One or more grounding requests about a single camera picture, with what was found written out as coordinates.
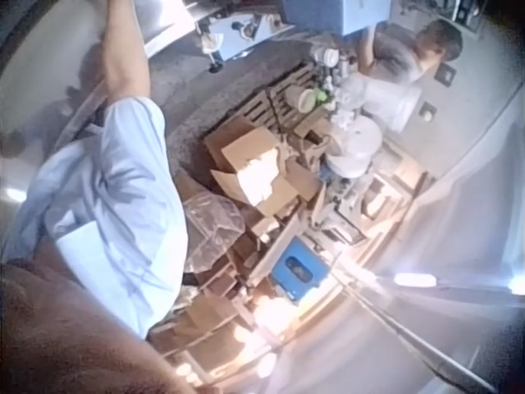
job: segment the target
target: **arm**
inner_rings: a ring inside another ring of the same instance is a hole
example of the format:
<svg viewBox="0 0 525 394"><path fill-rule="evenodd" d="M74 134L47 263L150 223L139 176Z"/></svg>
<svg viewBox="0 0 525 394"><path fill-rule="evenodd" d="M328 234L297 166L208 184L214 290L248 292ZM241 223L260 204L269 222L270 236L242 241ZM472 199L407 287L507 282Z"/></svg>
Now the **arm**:
<svg viewBox="0 0 525 394"><path fill-rule="evenodd" d="M376 26L366 28L358 45L358 70L361 74L370 75L374 65L374 39L376 38Z"/></svg>
<svg viewBox="0 0 525 394"><path fill-rule="evenodd" d="M134 0L108 0L103 69L109 105L130 97L149 97L149 65Z"/></svg>

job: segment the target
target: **plastic bag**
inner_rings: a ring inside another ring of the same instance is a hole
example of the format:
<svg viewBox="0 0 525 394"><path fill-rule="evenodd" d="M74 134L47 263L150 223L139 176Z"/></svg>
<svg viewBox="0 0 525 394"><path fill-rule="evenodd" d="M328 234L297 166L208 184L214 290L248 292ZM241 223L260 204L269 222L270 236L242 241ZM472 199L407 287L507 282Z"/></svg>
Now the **plastic bag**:
<svg viewBox="0 0 525 394"><path fill-rule="evenodd" d="M244 233L244 219L232 201L208 191L185 201L184 209L189 237L185 271L208 271Z"/></svg>

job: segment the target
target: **electrical outlet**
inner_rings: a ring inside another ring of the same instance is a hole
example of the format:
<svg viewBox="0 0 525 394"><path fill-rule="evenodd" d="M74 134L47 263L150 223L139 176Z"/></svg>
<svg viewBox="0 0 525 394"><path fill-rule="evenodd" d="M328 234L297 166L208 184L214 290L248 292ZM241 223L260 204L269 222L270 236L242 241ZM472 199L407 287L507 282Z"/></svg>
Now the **electrical outlet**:
<svg viewBox="0 0 525 394"><path fill-rule="evenodd" d="M436 75L434 79L441 83L443 86L449 88L456 77L456 70L446 63L441 63L437 67Z"/></svg>
<svg viewBox="0 0 525 394"><path fill-rule="evenodd" d="M437 108L430 103L423 103L421 109L419 110L419 116L427 123L430 123L434 120L437 114Z"/></svg>

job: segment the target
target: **blue box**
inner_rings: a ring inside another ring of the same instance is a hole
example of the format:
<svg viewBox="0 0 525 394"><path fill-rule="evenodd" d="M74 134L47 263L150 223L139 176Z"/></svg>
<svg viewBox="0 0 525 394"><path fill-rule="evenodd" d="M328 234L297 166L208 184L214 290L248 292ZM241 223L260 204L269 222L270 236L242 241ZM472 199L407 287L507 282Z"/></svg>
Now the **blue box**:
<svg viewBox="0 0 525 394"><path fill-rule="evenodd" d="M301 300L330 273L324 261L295 237L272 270L274 280L294 301Z"/></svg>
<svg viewBox="0 0 525 394"><path fill-rule="evenodd" d="M345 36L390 18L391 0L280 0L286 23Z"/></svg>

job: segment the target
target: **light blue shirt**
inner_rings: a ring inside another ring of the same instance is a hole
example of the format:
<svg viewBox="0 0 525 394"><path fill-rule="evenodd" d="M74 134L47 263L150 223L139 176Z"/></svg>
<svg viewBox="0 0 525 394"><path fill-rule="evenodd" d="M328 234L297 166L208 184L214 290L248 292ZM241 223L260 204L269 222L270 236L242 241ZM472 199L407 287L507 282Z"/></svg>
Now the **light blue shirt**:
<svg viewBox="0 0 525 394"><path fill-rule="evenodd" d="M30 259L44 225L83 286L141 337L173 306L188 247L164 129L150 99L114 103L100 134L39 170L2 253Z"/></svg>

